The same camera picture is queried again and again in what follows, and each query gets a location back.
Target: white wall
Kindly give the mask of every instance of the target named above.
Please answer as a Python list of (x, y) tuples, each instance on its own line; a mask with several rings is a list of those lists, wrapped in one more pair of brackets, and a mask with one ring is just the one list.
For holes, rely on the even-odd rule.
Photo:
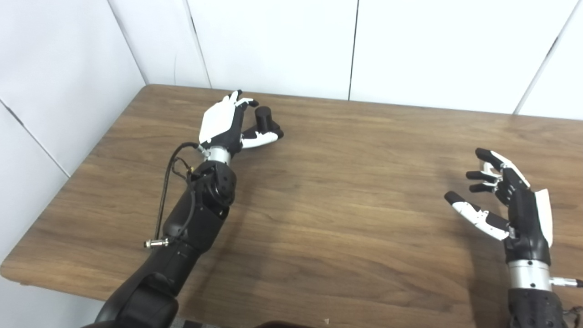
[[(0, 1), (0, 100), (23, 123), (0, 105), (1, 261), (143, 85), (106, 0)], [(0, 277), (2, 327), (80, 327), (102, 304)]]
[(519, 113), (583, 120), (583, 4), (581, 1)]
[(360, 0), (350, 99), (510, 114), (574, 4)]
[(70, 175), (145, 85), (106, 0), (0, 2), (0, 99)]
[(356, 0), (189, 0), (216, 89), (348, 99)]
[(146, 83), (209, 88), (186, 0), (109, 0)]
[[(0, 151), (2, 262), (67, 176), (1, 103)], [(94, 321), (102, 304), (0, 277), (2, 327), (77, 328)]]

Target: robotic arm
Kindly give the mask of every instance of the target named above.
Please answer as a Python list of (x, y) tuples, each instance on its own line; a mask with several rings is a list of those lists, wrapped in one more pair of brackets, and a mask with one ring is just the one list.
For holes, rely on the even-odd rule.
[(583, 281), (549, 274), (553, 218), (548, 190), (533, 192), (518, 168), (496, 152), (478, 148), (476, 155), (484, 161), (483, 170), (468, 172), (466, 177), (484, 182), (469, 189), (496, 195), (508, 207), (508, 220), (483, 211), (453, 191), (445, 199), (478, 229), (503, 242), (510, 272), (510, 327), (566, 327), (552, 285), (583, 287)]
[[(144, 243), (152, 253), (105, 302), (96, 322), (86, 328), (168, 328), (172, 324), (178, 312), (176, 296), (198, 258), (213, 245), (234, 201), (237, 177), (229, 168), (231, 159), (243, 148), (283, 137), (268, 107), (257, 108), (257, 125), (242, 132), (246, 108), (259, 104), (250, 98), (239, 99), (239, 95), (241, 91), (235, 91), (205, 112), (199, 144), (185, 142), (172, 154), (154, 239)], [(187, 173), (181, 175), (174, 165), (183, 161), (177, 157), (179, 151), (189, 147), (202, 153), (204, 161), (197, 168), (185, 164)], [(166, 219), (160, 237), (171, 171), (186, 181), (187, 188)]]

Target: black cylinder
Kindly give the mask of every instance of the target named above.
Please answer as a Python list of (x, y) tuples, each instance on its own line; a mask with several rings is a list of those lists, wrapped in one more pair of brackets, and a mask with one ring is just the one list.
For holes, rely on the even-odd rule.
[(274, 130), (271, 109), (269, 107), (257, 107), (255, 110), (255, 120), (257, 121), (257, 131), (259, 133), (267, 133)]

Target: wood grain tabletop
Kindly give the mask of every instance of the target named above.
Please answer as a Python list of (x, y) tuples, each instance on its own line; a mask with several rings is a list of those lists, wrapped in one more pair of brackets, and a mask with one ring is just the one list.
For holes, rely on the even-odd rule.
[[(164, 170), (196, 141), (221, 90), (150, 85), (136, 96), (4, 261), (4, 277), (107, 299), (147, 258)], [(237, 154), (237, 196), (179, 296), (180, 315), (228, 326), (503, 327), (502, 244), (443, 199), (471, 194), (476, 147), (548, 188), (553, 275), (583, 277), (583, 122), (245, 93), (280, 141)], [(244, 129), (253, 122), (250, 110)], [(196, 165), (197, 154), (185, 159)], [(184, 191), (170, 181), (168, 211)], [(564, 307), (579, 290), (555, 288)]]

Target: panel seam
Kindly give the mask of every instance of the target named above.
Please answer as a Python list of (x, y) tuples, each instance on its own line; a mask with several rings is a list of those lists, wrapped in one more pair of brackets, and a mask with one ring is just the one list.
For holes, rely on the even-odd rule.
[(120, 28), (121, 35), (124, 37), (125, 44), (128, 46), (129, 53), (132, 55), (132, 58), (134, 59), (134, 62), (136, 63), (136, 67), (138, 67), (138, 71), (140, 72), (140, 75), (142, 76), (142, 79), (144, 80), (144, 84), (146, 84), (146, 85), (150, 84), (150, 81), (148, 81), (146, 74), (144, 73), (144, 71), (142, 70), (140, 65), (138, 64), (138, 60), (136, 59), (136, 55), (134, 54), (132, 47), (129, 45), (128, 33), (125, 30), (124, 25), (121, 23), (121, 19), (115, 14), (115, 11), (113, 10), (113, 6), (111, 5), (111, 0), (107, 0), (107, 4), (110, 7), (111, 14), (115, 18), (115, 21), (117, 22), (117, 26)]
[(201, 55), (202, 67), (205, 69), (206, 80), (209, 82), (209, 86), (212, 89), (213, 83), (211, 83), (211, 81), (210, 81), (209, 70), (206, 67), (205, 55), (202, 52), (201, 41), (198, 38), (198, 32), (196, 31), (196, 26), (194, 25), (194, 18), (192, 17), (192, 10), (190, 8), (190, 5), (188, 4), (188, 0), (182, 0), (182, 1), (184, 2), (188, 17), (190, 17), (190, 24), (192, 25), (192, 32), (194, 33), (194, 35), (193, 35), (194, 41), (196, 42), (196, 46), (198, 47), (198, 52)]
[(518, 115), (520, 113), (520, 110), (522, 109), (522, 106), (524, 106), (524, 103), (526, 102), (526, 100), (528, 99), (528, 97), (531, 95), (532, 89), (534, 89), (534, 87), (536, 86), (536, 83), (540, 79), (540, 76), (545, 71), (545, 68), (546, 68), (547, 64), (549, 63), (549, 61), (553, 57), (553, 55), (554, 55), (557, 47), (561, 43), (561, 39), (563, 38), (563, 34), (565, 32), (565, 29), (569, 25), (569, 22), (573, 18), (575, 11), (577, 10), (577, 8), (579, 7), (579, 5), (581, 4), (581, 1), (582, 0), (578, 0), (577, 3), (575, 4), (575, 6), (573, 6), (573, 10), (569, 14), (569, 17), (567, 17), (567, 20), (565, 21), (565, 24), (563, 24), (563, 27), (559, 31), (559, 35), (557, 35), (557, 37), (554, 39), (553, 44), (551, 45), (551, 47), (550, 47), (549, 51), (547, 52), (547, 54), (546, 54), (545, 58), (543, 59), (543, 61), (540, 63), (540, 66), (536, 70), (536, 73), (533, 76), (531, 82), (528, 84), (528, 87), (526, 87), (526, 90), (524, 91), (524, 94), (522, 95), (522, 97), (520, 98), (520, 101), (516, 105), (516, 108), (512, 112), (512, 115)]
[(356, 1), (356, 17), (354, 19), (354, 39), (352, 40), (352, 59), (350, 61), (350, 80), (348, 83), (348, 100), (350, 100), (350, 93), (352, 92), (352, 70), (354, 69), (354, 49), (356, 48), (356, 29), (359, 24), (359, 6), (360, 0)]
[(63, 168), (61, 166), (61, 164), (59, 164), (59, 162), (57, 162), (57, 160), (51, 155), (51, 153), (49, 153), (49, 151), (40, 143), (40, 141), (32, 134), (32, 132), (30, 132), (30, 130), (24, 125), (24, 122), (16, 115), (16, 113), (10, 108), (8, 107), (8, 105), (0, 98), (0, 104), (4, 106), (4, 108), (6, 108), (6, 110), (8, 111), (8, 113), (10, 113), (12, 115), (12, 117), (16, 120), (16, 122), (18, 122), (18, 124), (20, 124), (20, 126), (26, 131), (26, 133), (28, 133), (28, 135), (36, 142), (36, 144), (43, 150), (43, 152), (45, 154), (47, 154), (47, 156), (52, 160), (53, 163), (55, 163), (55, 165), (59, 168), (59, 170), (61, 170), (61, 172), (63, 172), (63, 174), (67, 177), (70, 178), (71, 175), (69, 175), (69, 173), (67, 173), (67, 171), (65, 170), (65, 168)]

